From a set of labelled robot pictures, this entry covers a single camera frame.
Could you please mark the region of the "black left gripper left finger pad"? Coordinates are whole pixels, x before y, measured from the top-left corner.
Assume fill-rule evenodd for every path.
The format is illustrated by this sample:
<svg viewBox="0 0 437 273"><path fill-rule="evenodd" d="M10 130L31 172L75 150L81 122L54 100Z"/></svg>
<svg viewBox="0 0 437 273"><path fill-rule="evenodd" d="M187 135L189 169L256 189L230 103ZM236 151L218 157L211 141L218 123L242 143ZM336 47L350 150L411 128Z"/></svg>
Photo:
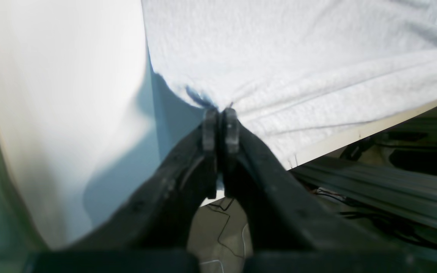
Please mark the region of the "black left gripper left finger pad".
<svg viewBox="0 0 437 273"><path fill-rule="evenodd" d="M218 128L219 113L208 110L154 175L109 220L68 250L184 247L195 212L206 198L216 196Z"/></svg>

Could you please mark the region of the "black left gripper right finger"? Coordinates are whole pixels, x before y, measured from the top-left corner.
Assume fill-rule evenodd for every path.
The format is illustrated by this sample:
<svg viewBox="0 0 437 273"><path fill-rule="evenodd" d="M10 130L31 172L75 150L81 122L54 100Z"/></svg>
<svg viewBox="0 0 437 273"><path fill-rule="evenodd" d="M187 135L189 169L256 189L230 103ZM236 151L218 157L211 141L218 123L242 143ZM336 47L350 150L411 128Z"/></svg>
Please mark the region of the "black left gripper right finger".
<svg viewBox="0 0 437 273"><path fill-rule="evenodd" d="M328 211L238 120L222 113L226 193L243 206L257 247L307 251L379 251L386 244Z"/></svg>

